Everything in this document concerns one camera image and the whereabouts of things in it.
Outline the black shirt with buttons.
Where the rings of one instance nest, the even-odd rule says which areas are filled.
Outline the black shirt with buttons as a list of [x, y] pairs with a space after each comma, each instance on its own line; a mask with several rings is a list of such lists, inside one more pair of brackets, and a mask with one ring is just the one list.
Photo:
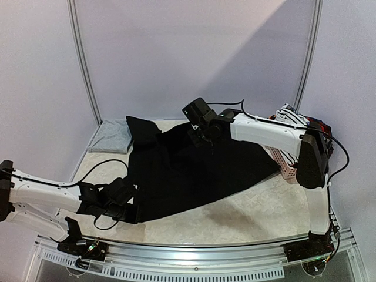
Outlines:
[[274, 176], [278, 164], [258, 144], [222, 140], [196, 147], [189, 123], [162, 132], [127, 116], [133, 139], [128, 180], [137, 186], [135, 222], [161, 219], [242, 192]]

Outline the grey tank top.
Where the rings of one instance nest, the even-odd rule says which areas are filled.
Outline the grey tank top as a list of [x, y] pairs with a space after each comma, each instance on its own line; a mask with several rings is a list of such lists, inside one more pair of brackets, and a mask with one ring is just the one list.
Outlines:
[[126, 119], [104, 120], [94, 135], [89, 152], [127, 154], [132, 135]]

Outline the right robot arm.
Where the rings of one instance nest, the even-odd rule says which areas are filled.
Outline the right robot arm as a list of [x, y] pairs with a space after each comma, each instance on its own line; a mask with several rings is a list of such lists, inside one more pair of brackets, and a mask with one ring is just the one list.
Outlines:
[[310, 217], [309, 239], [303, 248], [308, 256], [325, 249], [331, 232], [328, 156], [324, 139], [315, 128], [259, 118], [235, 109], [217, 114], [208, 106], [186, 106], [182, 112], [198, 139], [211, 143], [220, 139], [252, 142], [297, 157], [296, 180], [305, 190]]

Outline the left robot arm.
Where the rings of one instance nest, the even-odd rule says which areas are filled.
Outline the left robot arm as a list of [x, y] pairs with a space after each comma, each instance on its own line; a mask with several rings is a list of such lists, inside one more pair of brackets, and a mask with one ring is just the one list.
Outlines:
[[75, 255], [83, 254], [88, 248], [78, 222], [52, 215], [41, 206], [135, 224], [138, 208], [133, 200], [136, 195], [137, 187], [121, 177], [109, 184], [91, 184], [83, 179], [55, 182], [17, 170], [11, 160], [1, 162], [1, 221], [23, 224], [65, 244]]

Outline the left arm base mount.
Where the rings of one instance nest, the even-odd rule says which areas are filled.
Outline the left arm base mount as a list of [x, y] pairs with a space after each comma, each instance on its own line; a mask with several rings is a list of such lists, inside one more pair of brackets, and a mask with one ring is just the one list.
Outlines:
[[57, 249], [60, 252], [80, 257], [81, 259], [104, 261], [109, 245], [98, 238], [93, 240], [83, 239], [76, 243], [61, 242]]

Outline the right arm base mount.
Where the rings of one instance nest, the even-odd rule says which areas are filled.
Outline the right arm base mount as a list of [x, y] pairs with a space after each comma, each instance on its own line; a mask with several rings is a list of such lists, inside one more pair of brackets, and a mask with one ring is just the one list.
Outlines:
[[337, 254], [339, 246], [339, 239], [336, 246], [331, 240], [325, 242], [319, 239], [306, 239], [284, 244], [283, 250], [288, 262], [317, 260], [320, 263], [326, 264]]

